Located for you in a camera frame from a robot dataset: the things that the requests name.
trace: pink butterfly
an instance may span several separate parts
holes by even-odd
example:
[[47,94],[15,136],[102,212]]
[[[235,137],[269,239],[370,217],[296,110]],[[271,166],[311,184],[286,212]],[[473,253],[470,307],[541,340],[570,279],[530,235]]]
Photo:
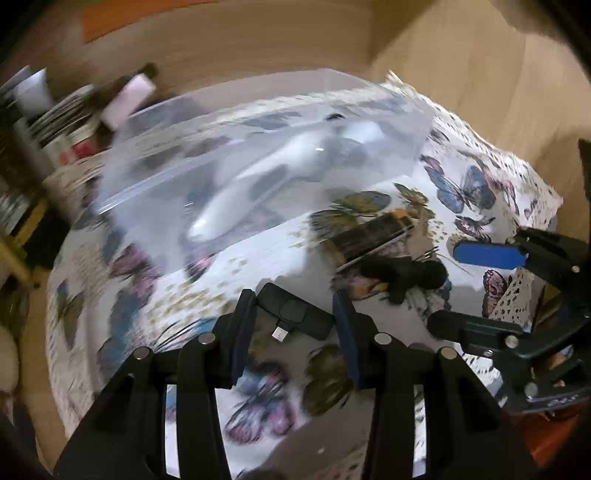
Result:
[[296,423],[296,414],[285,390],[287,382],[287,373],[281,364],[250,362],[236,386],[248,398],[226,423],[225,435],[239,445],[258,441],[266,429],[274,436],[287,435]]
[[484,233],[483,227],[492,223],[494,220],[495,217],[483,217],[480,220],[474,220],[470,217],[457,215],[454,224],[459,231],[465,233],[466,235],[470,235],[472,238],[475,238],[481,242],[490,242],[491,237]]
[[147,304],[154,293],[156,280],[159,276],[160,274],[155,268],[144,268],[134,275],[129,291],[136,295],[143,304]]
[[439,163],[439,160],[437,160],[436,158],[428,157],[427,155],[421,155],[420,161],[426,163],[430,168],[439,173],[439,175],[445,175],[443,172],[443,168]]
[[507,282],[503,275],[496,270],[486,270],[482,277],[484,285],[484,298],[482,299],[482,316],[488,318],[495,309],[496,304],[499,303],[501,297],[507,291],[511,277]]
[[113,262],[111,267],[111,277],[120,275],[130,275],[147,267],[149,264],[148,256],[135,244],[129,244],[123,250],[123,253]]
[[194,259],[192,258],[185,267],[185,271],[191,281],[197,281],[212,266],[216,259],[216,254]]

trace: orange strip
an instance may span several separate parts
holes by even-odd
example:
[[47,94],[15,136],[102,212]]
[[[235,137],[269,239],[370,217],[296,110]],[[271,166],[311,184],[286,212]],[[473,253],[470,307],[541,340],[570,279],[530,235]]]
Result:
[[149,15],[173,8],[217,2],[218,0],[102,0],[82,12],[84,41],[96,40]]

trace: white plush toy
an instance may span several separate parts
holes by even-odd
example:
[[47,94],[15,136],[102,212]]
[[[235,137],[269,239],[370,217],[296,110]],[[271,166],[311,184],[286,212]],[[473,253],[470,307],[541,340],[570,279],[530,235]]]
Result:
[[12,393],[18,383],[18,349],[10,332],[0,325],[0,391]]

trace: butterfly print bedsheet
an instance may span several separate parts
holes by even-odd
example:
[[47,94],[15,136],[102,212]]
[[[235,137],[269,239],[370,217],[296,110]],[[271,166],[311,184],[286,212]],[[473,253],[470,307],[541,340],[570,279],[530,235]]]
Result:
[[[372,101],[360,108],[399,107],[396,102]],[[334,111],[355,114],[350,106],[335,105]],[[266,281],[327,311],[333,291],[345,288],[356,308],[371,315],[381,331],[433,349],[443,343],[424,327],[430,313],[453,309],[492,315],[515,273],[460,265],[453,261],[453,245],[463,239],[504,242],[518,224],[541,226],[536,223],[541,212],[555,213],[560,200],[547,193],[535,173],[530,175],[543,189],[526,187],[520,177],[504,170],[502,162],[513,161],[508,155],[487,154],[488,147],[461,130],[462,125],[449,127],[451,117],[438,119],[412,175],[340,194],[324,209],[283,223],[274,212],[262,212],[262,221],[273,218],[273,225],[280,224],[226,250],[188,258],[185,270],[166,276],[124,231],[92,213],[88,192],[96,185],[86,186],[82,215],[48,282],[48,365],[67,434],[133,349],[180,348],[210,331],[219,315],[231,312],[243,288],[257,290]],[[253,119],[241,128],[254,134],[304,120],[295,109]],[[408,242],[421,238],[438,248],[436,258],[446,266],[449,279],[436,291],[412,289],[395,307],[383,301],[387,285],[363,277],[355,266],[335,274],[320,243],[399,207],[414,220],[417,237],[379,254],[407,255]],[[304,478],[313,473],[311,468],[325,466],[319,452],[328,452],[328,446],[331,458],[341,458],[367,438],[372,394],[353,390],[336,333],[318,342],[294,332],[280,344],[271,337],[274,328],[269,317],[257,318],[243,377],[235,388],[216,392],[226,456],[235,476],[264,465],[290,478]],[[485,385],[498,376],[488,364],[473,364]],[[420,461],[426,453],[420,395],[416,410],[415,459]],[[165,418],[167,466],[170,473],[178,473],[173,386],[167,391]],[[312,457],[314,462],[307,461]]]

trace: orange fabric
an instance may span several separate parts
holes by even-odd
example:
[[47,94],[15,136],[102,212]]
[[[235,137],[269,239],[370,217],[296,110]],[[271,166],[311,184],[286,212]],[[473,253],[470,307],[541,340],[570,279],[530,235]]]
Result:
[[217,3],[218,0],[102,0],[82,12],[85,42],[96,40],[118,28],[132,24],[142,17],[173,8],[196,4]]
[[577,426],[578,413],[585,408],[587,403],[559,410],[554,421],[548,421],[539,414],[512,418],[539,468],[546,466],[555,457]]

